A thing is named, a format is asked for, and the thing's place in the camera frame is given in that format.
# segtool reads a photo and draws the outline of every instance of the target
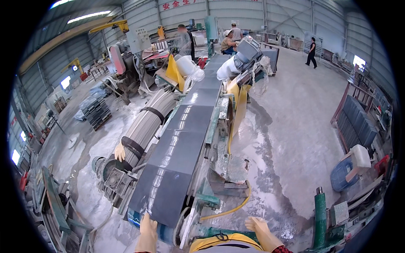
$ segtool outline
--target yellow shirt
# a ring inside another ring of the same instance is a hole
[[[230,48],[231,46],[228,46],[228,42],[232,42],[232,39],[230,39],[229,37],[225,37],[224,40],[221,42],[221,50],[227,50],[228,48]]]

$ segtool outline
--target red sleeve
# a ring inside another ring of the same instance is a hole
[[[286,247],[284,247],[284,245],[282,245],[273,250],[273,253],[293,253],[293,252],[289,251]]]

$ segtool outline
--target woman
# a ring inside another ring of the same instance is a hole
[[[313,68],[316,68],[317,67],[316,61],[315,61],[315,48],[316,48],[316,45],[315,45],[315,38],[314,37],[311,38],[311,42],[312,42],[311,43],[311,49],[309,50],[309,53],[308,53],[308,58],[307,58],[306,65],[309,66],[309,61],[312,61]]]
[[[221,42],[221,51],[223,55],[231,55],[233,52],[236,53],[233,47],[236,47],[239,42],[233,42],[232,37],[233,37],[233,31],[232,30],[226,30],[224,31],[224,40]]]

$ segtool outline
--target yellow hose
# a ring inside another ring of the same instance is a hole
[[[235,208],[233,208],[233,209],[231,209],[229,211],[223,212],[223,213],[218,213],[218,214],[215,214],[215,215],[208,215],[208,216],[201,217],[200,220],[203,221],[203,220],[206,220],[206,219],[212,219],[212,218],[220,217],[220,216],[227,215],[227,214],[233,213],[233,212],[241,209],[249,201],[250,194],[252,193],[252,189],[250,187],[249,181],[246,181],[246,182],[247,182],[247,186],[249,187],[249,195],[247,196],[247,198],[240,205],[238,205],[237,207],[235,207]]]

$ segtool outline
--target conveyor belt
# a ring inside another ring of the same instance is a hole
[[[175,228],[217,103],[217,70],[230,58],[215,55],[168,124],[136,185],[129,208]]]

